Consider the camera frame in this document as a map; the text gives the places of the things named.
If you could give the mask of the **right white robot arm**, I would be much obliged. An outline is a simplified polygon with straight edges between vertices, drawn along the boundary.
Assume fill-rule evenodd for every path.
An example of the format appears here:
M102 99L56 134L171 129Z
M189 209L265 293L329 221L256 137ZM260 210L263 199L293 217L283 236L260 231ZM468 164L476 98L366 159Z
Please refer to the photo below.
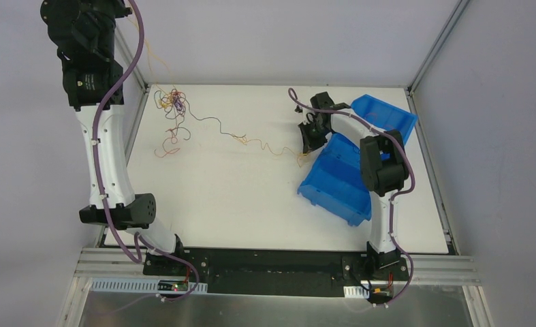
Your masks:
M417 117L371 95L336 104L322 92L310 104L299 124L302 152L321 153L297 192L351 226L372 223L365 268L382 279L400 261L390 234L396 218L390 198L409 177L404 146Z

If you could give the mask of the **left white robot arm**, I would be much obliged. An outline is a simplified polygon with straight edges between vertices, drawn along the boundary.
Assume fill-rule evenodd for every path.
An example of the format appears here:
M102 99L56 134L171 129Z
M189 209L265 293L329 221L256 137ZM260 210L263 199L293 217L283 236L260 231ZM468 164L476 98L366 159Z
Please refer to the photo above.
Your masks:
M179 275L187 258L178 252L180 239L157 218L155 197L136 193L129 180L123 142L123 85L137 65L143 47L123 68L114 57L116 22L140 17L135 1L44 1L40 16L57 46L63 88L75 110L89 165L89 204L80 221L120 231L162 255L160 265Z

